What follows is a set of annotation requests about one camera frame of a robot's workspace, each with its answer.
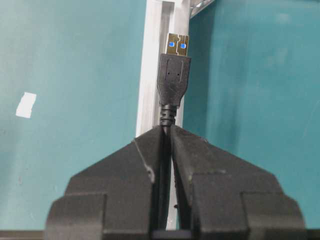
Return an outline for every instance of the metal frame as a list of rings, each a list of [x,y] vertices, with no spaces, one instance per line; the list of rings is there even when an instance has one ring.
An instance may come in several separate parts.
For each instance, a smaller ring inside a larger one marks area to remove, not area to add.
[[[166,51],[168,33],[189,35],[189,21],[214,0],[147,0],[141,60],[136,137],[159,124],[157,91],[159,55]],[[182,127],[184,98],[177,110],[175,124]],[[175,229],[177,204],[174,172],[171,169],[170,201],[167,229]]]

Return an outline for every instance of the teal background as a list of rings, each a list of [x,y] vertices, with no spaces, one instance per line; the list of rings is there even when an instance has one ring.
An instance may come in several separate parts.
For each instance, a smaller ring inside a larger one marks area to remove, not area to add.
[[[135,136],[145,5],[0,1],[0,230],[43,229],[69,178]]]
[[[320,227],[320,1],[216,0],[190,23],[183,126],[274,173]]]
[[[0,230],[135,135],[144,0],[0,2]],[[184,127],[278,177],[320,227],[320,1],[216,0],[190,22]],[[16,116],[37,94],[30,119]]]

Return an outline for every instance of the white tape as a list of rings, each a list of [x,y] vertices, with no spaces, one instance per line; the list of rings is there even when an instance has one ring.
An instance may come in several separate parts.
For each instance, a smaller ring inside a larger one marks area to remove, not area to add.
[[[31,117],[32,107],[35,104],[37,94],[24,92],[18,107],[16,108],[15,115],[22,118],[29,119]]]

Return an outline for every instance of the usb connector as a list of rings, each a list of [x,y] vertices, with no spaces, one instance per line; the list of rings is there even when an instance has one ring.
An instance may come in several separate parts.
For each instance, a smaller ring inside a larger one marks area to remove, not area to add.
[[[160,125],[164,127],[175,124],[177,109],[187,91],[191,63],[191,58],[187,57],[188,41],[189,36],[169,33],[166,53],[160,55],[157,88]]]
[[[189,36],[169,33],[166,45],[166,53],[178,56],[187,56]]]

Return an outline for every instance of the black plastic connector housing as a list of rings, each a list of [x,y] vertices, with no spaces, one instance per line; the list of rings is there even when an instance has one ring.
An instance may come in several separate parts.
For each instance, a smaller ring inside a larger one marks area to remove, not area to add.
[[[188,87],[191,57],[161,54],[157,87],[161,105],[180,106]]]

